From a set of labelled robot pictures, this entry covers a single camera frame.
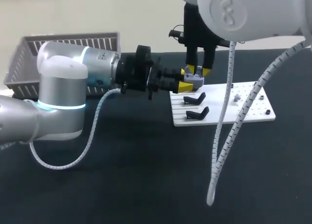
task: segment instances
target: white pegboard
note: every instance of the white pegboard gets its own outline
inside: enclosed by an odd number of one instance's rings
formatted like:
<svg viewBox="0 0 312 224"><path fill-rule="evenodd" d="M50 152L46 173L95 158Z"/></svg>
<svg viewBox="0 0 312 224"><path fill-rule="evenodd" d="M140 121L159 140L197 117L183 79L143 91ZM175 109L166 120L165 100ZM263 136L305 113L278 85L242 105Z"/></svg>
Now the white pegboard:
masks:
<svg viewBox="0 0 312 224"><path fill-rule="evenodd" d="M231 90L230 101L228 109L225 114L224 124L234 123L240 109L243 106L247 96L254 86L252 82L238 82L234 83L234 87ZM204 85L196 92L184 92L174 94L170 92L170 100L172 107L172 115L175 126L195 126L195 125L217 125L219 116L224 102L224 95L226 90L226 84L213 84ZM189 96L192 98L198 98L202 92L206 93L205 100L201 105L184 104L183 97ZM234 102L234 96L239 94L241 100ZM208 106L209 113L202 121L187 119L186 111L194 111L201 113L202 110ZM266 115L266 111L270 110L271 113ZM244 122L265 122L275 120L275 113L271 107L270 101L262 88L253 102Z"/></svg>

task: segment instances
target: robotic arm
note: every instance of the robotic arm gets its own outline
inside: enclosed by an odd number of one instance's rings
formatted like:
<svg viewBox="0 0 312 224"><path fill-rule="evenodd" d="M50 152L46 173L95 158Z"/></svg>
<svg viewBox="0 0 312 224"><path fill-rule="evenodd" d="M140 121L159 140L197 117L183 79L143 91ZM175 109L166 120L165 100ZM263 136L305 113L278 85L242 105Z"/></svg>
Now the robotic arm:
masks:
<svg viewBox="0 0 312 224"><path fill-rule="evenodd" d="M185 31L172 31L171 35L188 48L186 63L193 74L197 73L197 47L208 52L202 77L209 72L205 69L212 68L215 46L228 46L228 41L282 35L303 35L311 41L312 0L185 1ZM197 31L203 36L196 37ZM118 86L122 93L127 89L147 91L149 99L158 90L178 93L193 89L183 74L162 67L160 60L153 61L146 46L138 46L134 56L122 61L112 51L47 42L39 51L37 65L37 103L0 96L2 142L69 140L80 135L86 85Z"/></svg>

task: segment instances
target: white spiral cable wrap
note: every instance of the white spiral cable wrap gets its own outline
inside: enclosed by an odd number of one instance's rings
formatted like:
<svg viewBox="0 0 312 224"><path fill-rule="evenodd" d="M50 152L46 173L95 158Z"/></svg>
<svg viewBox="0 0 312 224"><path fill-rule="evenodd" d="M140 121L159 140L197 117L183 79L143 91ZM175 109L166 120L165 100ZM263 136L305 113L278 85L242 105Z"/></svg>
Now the white spiral cable wrap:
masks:
<svg viewBox="0 0 312 224"><path fill-rule="evenodd" d="M251 90L249 96L247 97L243 107L241 108L238 117L235 120L235 123L233 124L233 127L226 139L226 142L224 143L224 146L221 150L220 156L218 157L216 165L213 167L212 171L212 177L210 180L209 188L208 188L208 194L207 194L207 204L211 206L214 203L214 194L215 194L215 188L222 170L222 167L224 165L224 162L229 154L229 151L233 145L233 142L239 132L239 129L253 103L256 96L258 95L261 88L265 85L265 83L269 80L271 75L291 56L296 54L297 52L303 50L305 47L310 46L310 43L308 41L303 41L292 48L286 50L282 55L280 55L276 60L264 71L264 73L261 75L258 82L254 85L253 89Z"/></svg>
<svg viewBox="0 0 312 224"><path fill-rule="evenodd" d="M36 161L41 164L42 166L48 168L48 169L53 169L53 170L64 170L64 169L68 169L68 168L71 168L73 166L75 166L76 164L78 164L84 157L85 155L87 154L87 152L89 151L90 149L90 146L91 146L91 143L92 143L92 140L93 140L93 136L94 136L94 133L95 133L95 130L96 130L96 127L97 127L97 122L98 122L98 116L99 116L99 112L101 110L101 107L102 107L102 104L103 102L105 101L105 99L110 96L111 94L114 94L114 93L120 93L120 89L112 89L112 90L109 90L108 92L105 93L105 95L103 95L103 97L100 99L98 105L97 105L97 109L96 109L96 112L95 112L95 115L94 115L94 120L93 120L93 124L92 124L92 128L91 128L91 133L90 133L90 136L89 136L89 140L88 140L88 143L84 149L84 151L82 152L82 154L75 160L73 161L72 163L70 164L67 164L67 165L62 165L62 166L54 166L54 165L49 165L47 163L45 163L43 160L40 159L40 157L38 156L38 154L36 153L36 150L34 148L34 143L31 142L29 143L29 146L30 146L30 150L33 154L33 156L35 157Z"/></svg>
<svg viewBox="0 0 312 224"><path fill-rule="evenodd" d="M216 159L218 157L217 154L218 154L219 137L220 137L223 120L225 117L226 110L228 108L230 95L231 95L233 71L234 71L235 47L236 47L236 42L232 41L230 43L230 50L229 50L229 66L228 66L228 79L227 79L227 83L226 83L226 92L225 92L224 102L223 102L222 110L220 113L219 121L218 121L218 124L216 126L216 131L215 131L215 135L214 135L211 173L213 172L213 168L215 167Z"/></svg>
<svg viewBox="0 0 312 224"><path fill-rule="evenodd" d="M0 145L0 151L2 150L5 150L11 146L13 146L14 144L16 144L16 142L13 142L13 143L6 143L6 144L3 144L3 145Z"/></svg>

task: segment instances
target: black table surface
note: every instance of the black table surface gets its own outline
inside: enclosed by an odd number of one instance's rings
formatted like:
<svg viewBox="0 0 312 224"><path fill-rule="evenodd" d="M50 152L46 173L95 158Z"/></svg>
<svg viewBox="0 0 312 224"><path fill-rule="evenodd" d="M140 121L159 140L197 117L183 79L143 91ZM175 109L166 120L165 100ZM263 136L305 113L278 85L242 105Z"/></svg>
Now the black table surface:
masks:
<svg viewBox="0 0 312 224"><path fill-rule="evenodd" d="M257 80L281 53L237 51L234 82ZM184 65L184 53L158 55L165 66ZM25 145L0 153L0 223L312 223L311 61L303 51L267 83L277 118L242 126L212 207L206 194L215 126L174 127L169 93L148 101L129 92L103 105L93 145L74 169L45 169ZM228 52L217 52L206 83L225 83L227 62ZM97 103L87 101L79 138L35 143L44 161L63 165L79 156Z"/></svg>

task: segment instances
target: white wall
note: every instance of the white wall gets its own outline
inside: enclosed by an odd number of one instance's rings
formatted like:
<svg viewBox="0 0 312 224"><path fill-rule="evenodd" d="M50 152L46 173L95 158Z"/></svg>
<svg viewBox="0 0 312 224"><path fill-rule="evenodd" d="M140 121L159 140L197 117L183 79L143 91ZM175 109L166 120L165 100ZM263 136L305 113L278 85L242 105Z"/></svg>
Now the white wall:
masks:
<svg viewBox="0 0 312 224"><path fill-rule="evenodd" d="M121 50L138 44L154 52L185 51L170 29L183 23L182 0L0 0L0 80L25 35L119 31ZM272 38L239 49L287 48L301 38Z"/></svg>

